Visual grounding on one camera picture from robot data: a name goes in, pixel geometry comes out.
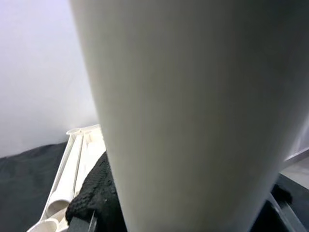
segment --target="black fabric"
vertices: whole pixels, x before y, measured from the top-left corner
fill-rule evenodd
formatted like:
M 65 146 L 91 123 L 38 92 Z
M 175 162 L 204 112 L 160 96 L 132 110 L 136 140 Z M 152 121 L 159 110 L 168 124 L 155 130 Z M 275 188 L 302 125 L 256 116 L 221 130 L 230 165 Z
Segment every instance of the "black fabric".
M 86 177 L 80 193 L 69 204 L 66 219 L 73 217 L 90 222 L 93 212 L 98 216 L 98 231 L 126 232 L 106 152 Z
M 25 232 L 41 217 L 66 143 L 0 159 L 0 232 Z

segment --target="black textured cloth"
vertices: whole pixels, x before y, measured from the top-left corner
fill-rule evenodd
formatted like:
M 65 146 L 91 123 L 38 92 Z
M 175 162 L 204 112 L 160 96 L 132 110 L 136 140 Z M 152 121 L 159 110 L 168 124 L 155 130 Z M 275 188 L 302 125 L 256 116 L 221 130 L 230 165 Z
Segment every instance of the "black textured cloth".
M 98 217 L 98 231 L 126 232 L 106 152 L 86 177 L 78 196 L 69 204 L 66 219 L 68 223 L 73 217 L 90 222 L 94 211 Z

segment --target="white wall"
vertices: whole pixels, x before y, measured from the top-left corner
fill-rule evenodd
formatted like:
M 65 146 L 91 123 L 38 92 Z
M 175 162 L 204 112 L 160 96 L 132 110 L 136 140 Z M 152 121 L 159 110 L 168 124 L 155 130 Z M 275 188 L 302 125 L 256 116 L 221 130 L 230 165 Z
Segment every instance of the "white wall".
M 0 157 L 97 123 L 66 0 L 0 0 Z

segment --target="black knit fabric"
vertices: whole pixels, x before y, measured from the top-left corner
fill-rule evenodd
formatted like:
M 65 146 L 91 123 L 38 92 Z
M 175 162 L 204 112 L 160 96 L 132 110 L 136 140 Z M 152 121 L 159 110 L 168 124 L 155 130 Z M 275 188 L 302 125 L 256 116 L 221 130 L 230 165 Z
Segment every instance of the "black knit fabric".
M 94 211 L 98 217 L 98 231 L 126 232 L 106 152 L 86 177 L 78 196 L 69 204 L 66 219 L 68 223 L 73 217 L 90 222 Z

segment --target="gray wall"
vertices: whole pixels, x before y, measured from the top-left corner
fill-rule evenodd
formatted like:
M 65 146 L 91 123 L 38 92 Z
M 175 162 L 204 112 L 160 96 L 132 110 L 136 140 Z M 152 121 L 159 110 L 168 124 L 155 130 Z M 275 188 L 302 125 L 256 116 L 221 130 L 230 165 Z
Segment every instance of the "gray wall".
M 97 123 L 70 6 L 0 0 L 0 157 Z

